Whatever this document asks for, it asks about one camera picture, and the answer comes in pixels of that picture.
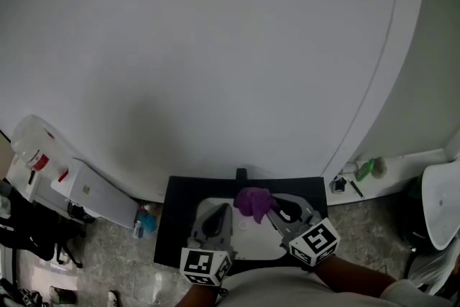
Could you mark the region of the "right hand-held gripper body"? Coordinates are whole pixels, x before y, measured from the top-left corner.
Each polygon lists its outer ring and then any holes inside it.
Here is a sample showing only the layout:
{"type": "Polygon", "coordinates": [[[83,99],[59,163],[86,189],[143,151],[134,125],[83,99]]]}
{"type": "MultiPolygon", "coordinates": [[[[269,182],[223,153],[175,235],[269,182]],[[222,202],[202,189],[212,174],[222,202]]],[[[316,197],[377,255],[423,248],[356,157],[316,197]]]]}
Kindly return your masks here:
{"type": "Polygon", "coordinates": [[[296,232],[281,232],[282,246],[287,253],[309,267],[315,267],[334,253],[340,236],[328,218],[313,213],[301,219],[302,225],[296,232]]]}

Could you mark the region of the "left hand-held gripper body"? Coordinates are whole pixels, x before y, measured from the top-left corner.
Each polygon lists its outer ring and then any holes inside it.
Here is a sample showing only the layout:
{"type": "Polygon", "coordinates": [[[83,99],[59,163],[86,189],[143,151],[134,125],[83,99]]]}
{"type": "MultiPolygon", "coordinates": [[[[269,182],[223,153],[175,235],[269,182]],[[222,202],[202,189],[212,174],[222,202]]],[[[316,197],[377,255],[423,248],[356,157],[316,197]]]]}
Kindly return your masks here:
{"type": "Polygon", "coordinates": [[[180,256],[180,274],[190,283],[219,287],[233,265],[236,252],[230,244],[190,238],[180,256]]]}

